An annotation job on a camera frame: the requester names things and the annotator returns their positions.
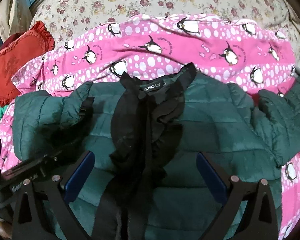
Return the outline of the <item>beige curtain left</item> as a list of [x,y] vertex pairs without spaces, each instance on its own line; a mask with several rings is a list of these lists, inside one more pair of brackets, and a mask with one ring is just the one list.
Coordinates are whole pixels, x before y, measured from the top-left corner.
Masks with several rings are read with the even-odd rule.
[[33,16],[26,0],[0,2],[0,37],[5,42],[11,35],[29,30]]

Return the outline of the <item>red heart ruffled pillow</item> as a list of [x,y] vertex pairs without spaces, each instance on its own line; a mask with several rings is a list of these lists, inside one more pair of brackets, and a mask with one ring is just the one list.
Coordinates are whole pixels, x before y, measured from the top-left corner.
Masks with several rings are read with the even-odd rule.
[[24,32],[11,35],[0,49],[0,107],[20,95],[11,78],[31,59],[53,50],[55,42],[42,21]]

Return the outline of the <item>dark green puffer jacket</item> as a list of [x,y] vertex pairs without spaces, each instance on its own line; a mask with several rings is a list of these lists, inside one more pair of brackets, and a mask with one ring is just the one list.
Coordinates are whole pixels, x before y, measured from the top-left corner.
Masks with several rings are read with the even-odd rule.
[[283,220],[281,168],[300,152],[300,76],[283,96],[252,98],[191,63],[152,81],[123,74],[66,97],[18,97],[12,131],[21,161],[94,153],[74,204],[93,238],[197,239],[221,209],[196,168],[200,152],[243,181],[268,180]]

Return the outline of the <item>floral quilt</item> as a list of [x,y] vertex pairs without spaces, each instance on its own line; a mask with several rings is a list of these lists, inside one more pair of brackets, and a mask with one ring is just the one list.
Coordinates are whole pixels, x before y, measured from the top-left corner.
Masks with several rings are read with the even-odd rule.
[[226,21],[247,18],[266,29],[283,29],[300,69],[300,20],[286,0],[45,0],[33,20],[42,21],[60,46],[95,26],[137,14],[197,13],[215,14]]

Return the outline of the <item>pink penguin blanket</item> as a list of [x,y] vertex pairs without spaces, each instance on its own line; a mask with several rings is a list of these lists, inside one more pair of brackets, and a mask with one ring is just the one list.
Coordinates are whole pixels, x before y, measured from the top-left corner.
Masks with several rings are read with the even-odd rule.
[[[32,59],[13,77],[21,96],[46,91],[69,96],[86,82],[119,82],[122,73],[142,81],[176,74],[187,63],[222,83],[235,83],[252,98],[260,90],[285,95],[297,80],[290,42],[281,31],[261,29],[254,21],[227,23],[215,15],[137,15],[122,23],[100,25]],[[0,122],[0,168],[18,165],[12,125],[15,100]],[[300,218],[300,152],[281,168],[285,239]]]

